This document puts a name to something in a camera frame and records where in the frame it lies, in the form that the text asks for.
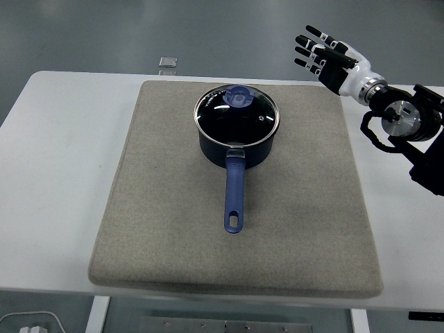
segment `blue handle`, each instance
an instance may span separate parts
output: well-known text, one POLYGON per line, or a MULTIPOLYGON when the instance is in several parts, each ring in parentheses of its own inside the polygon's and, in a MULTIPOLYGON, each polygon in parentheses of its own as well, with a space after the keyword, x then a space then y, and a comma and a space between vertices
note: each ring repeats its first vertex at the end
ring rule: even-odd
POLYGON ((225 230, 236 234, 244 226, 244 174, 245 158, 227 157, 227 188, 225 192, 225 230), (234 220, 234 226, 230 225, 230 217, 234 220))

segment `lid knob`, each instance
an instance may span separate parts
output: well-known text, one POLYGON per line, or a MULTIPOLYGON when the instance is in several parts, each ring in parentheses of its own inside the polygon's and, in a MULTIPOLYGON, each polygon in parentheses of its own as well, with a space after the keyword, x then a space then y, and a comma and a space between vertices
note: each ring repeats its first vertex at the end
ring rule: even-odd
POLYGON ((243 85, 232 85, 227 88, 223 100, 234 108, 244 108, 253 102, 254 92, 243 85))

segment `white robotic hand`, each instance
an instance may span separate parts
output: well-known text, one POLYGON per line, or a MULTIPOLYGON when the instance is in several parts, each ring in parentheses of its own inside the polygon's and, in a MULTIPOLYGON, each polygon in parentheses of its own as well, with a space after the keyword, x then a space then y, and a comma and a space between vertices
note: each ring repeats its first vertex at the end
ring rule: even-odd
POLYGON ((320 38, 324 44, 299 35, 295 50, 309 58, 313 64, 296 58, 296 64, 305 67, 319 77, 328 89, 340 96, 351 96, 358 103, 367 106, 376 87, 385 87, 387 82, 382 76, 370 70, 369 61, 350 45, 339 42, 333 37, 307 26, 307 31, 320 38))

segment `saucepan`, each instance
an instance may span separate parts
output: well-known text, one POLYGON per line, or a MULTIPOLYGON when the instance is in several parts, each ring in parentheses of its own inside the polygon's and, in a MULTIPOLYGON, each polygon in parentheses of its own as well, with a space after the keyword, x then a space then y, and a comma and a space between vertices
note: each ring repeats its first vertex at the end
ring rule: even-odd
POLYGON ((238 233, 244 226, 245 169, 270 153, 280 123, 278 108, 255 87, 223 85, 198 100, 194 121, 203 154, 227 169, 224 227, 238 233))

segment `gray felt mat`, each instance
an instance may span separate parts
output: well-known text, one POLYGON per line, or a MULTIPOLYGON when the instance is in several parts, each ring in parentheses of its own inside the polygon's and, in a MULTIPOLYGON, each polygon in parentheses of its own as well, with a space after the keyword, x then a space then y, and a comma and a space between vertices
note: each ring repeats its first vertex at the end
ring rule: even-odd
POLYGON ((187 293, 365 298, 382 279, 340 99, 254 85, 277 104, 273 148, 246 171, 244 229, 223 228, 225 169, 194 105, 220 84, 142 85, 89 266, 95 284, 187 293))

